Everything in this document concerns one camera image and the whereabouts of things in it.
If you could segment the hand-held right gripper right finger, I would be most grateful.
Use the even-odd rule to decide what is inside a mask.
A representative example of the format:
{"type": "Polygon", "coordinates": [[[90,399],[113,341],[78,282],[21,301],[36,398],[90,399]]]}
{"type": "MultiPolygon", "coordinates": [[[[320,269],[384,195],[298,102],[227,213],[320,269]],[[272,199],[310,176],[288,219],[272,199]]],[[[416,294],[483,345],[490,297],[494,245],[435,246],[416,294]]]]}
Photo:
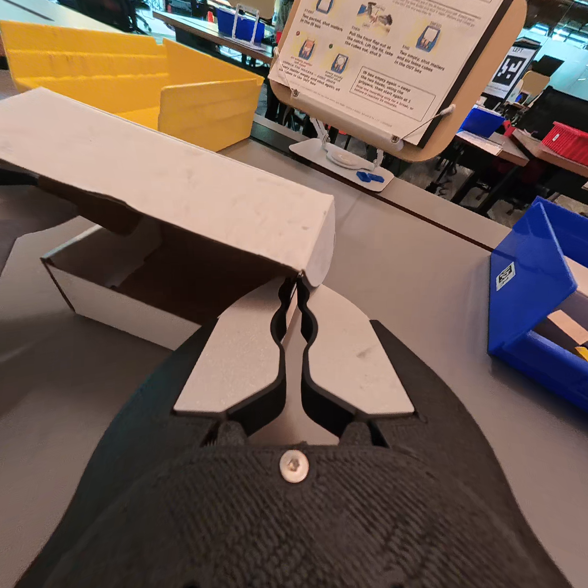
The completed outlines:
{"type": "Polygon", "coordinates": [[[370,319],[347,298],[298,280],[305,414],[340,438],[352,422],[413,416],[405,391],[370,319]]]}

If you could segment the tan sheet board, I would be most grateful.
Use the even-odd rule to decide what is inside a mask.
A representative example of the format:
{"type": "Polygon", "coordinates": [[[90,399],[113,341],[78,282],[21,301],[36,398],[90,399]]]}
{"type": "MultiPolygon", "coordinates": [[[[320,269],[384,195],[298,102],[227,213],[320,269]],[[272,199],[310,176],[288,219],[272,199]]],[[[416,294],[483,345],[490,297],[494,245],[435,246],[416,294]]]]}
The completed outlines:
{"type": "Polygon", "coordinates": [[[496,27],[492,37],[486,42],[476,64],[462,84],[454,104],[434,115],[433,122],[437,122],[437,125],[429,126],[428,130],[431,130],[432,133],[423,146],[413,145],[396,136],[385,138],[377,135],[373,130],[354,124],[351,119],[344,119],[341,115],[331,114],[326,121],[323,121],[316,118],[314,112],[307,114],[304,109],[305,104],[296,104],[296,100],[290,97],[289,89],[283,85],[269,80],[270,87],[281,102],[307,114],[313,119],[314,124],[319,122],[334,127],[346,135],[360,139],[374,148],[381,149],[410,163],[426,161],[442,154],[454,140],[465,134],[458,132],[459,128],[481,97],[496,68],[517,39],[525,21],[526,12],[527,3],[525,1],[511,1],[504,18],[496,27]]]}

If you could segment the red plastic bin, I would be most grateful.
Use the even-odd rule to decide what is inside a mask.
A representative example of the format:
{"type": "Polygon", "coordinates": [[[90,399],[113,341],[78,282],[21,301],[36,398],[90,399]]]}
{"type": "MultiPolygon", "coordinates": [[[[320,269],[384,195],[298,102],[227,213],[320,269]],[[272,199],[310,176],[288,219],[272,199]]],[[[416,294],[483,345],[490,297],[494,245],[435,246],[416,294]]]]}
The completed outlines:
{"type": "Polygon", "coordinates": [[[541,143],[557,155],[587,166],[587,132],[554,121],[541,143]]]}

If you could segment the printed instruction sheet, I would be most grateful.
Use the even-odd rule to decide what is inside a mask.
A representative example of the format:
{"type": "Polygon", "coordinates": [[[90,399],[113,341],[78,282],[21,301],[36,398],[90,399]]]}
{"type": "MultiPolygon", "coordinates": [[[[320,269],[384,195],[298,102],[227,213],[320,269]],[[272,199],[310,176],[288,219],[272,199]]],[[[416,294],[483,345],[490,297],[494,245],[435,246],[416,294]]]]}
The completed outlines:
{"type": "Polygon", "coordinates": [[[300,1],[269,80],[307,114],[423,146],[510,1],[300,1]]]}

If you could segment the yellow plastic bin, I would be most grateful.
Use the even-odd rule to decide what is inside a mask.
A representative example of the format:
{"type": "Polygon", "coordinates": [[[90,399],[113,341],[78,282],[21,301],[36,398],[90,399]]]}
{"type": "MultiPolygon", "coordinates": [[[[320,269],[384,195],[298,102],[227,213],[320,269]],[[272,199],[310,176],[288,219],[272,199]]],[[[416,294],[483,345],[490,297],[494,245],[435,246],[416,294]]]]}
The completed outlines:
{"type": "Polygon", "coordinates": [[[250,136],[263,78],[173,40],[1,21],[20,92],[46,88],[218,152],[250,136]]]}

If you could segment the background grey table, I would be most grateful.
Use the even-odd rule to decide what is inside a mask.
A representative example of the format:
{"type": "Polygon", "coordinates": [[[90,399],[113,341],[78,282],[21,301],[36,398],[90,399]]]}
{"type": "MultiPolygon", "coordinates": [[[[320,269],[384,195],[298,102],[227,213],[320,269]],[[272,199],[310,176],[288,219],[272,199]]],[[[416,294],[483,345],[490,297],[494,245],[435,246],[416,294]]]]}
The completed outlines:
{"type": "Polygon", "coordinates": [[[235,40],[231,36],[226,36],[218,31],[216,24],[192,17],[184,17],[166,12],[152,10],[152,15],[166,25],[172,27],[175,31],[183,31],[183,36],[192,35],[200,40],[209,41],[220,47],[230,48],[234,51],[254,58],[257,61],[269,65],[273,60],[273,49],[264,44],[248,45],[244,41],[235,40]]]}

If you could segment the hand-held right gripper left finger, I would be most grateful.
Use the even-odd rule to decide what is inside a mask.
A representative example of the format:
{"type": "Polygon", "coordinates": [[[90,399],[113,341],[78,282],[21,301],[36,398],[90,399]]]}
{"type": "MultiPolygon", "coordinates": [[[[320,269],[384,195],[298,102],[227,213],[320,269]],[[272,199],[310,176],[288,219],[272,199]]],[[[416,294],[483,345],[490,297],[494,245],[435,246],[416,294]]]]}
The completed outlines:
{"type": "Polygon", "coordinates": [[[236,422],[247,436],[281,414],[286,403],[283,339],[296,281],[278,277],[232,303],[205,337],[173,413],[236,422]]]}

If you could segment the black and white tag sign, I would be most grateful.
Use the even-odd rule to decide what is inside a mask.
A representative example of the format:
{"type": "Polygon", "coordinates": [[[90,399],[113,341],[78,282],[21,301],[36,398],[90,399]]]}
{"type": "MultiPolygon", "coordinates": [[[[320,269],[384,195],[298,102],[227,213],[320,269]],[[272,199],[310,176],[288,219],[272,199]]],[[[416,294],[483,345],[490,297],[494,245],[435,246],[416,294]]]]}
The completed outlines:
{"type": "Polygon", "coordinates": [[[540,48],[540,43],[534,40],[527,38],[516,40],[486,86],[484,94],[506,99],[540,48]]]}

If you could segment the blue plastic bin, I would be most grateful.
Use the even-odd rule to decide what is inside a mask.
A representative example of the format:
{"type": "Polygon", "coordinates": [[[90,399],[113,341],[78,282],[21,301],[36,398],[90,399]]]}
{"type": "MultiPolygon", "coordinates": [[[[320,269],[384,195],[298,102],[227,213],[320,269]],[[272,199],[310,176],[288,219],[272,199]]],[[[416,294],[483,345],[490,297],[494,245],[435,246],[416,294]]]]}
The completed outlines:
{"type": "Polygon", "coordinates": [[[458,132],[489,139],[503,125],[505,118],[493,110],[475,105],[461,124],[458,132]]]}
{"type": "Polygon", "coordinates": [[[587,268],[587,218],[536,198],[490,257],[488,352],[587,411],[587,362],[534,332],[587,268]]]}
{"type": "Polygon", "coordinates": [[[260,18],[225,6],[217,8],[217,27],[220,34],[244,42],[259,44],[265,37],[265,23],[260,18]]]}

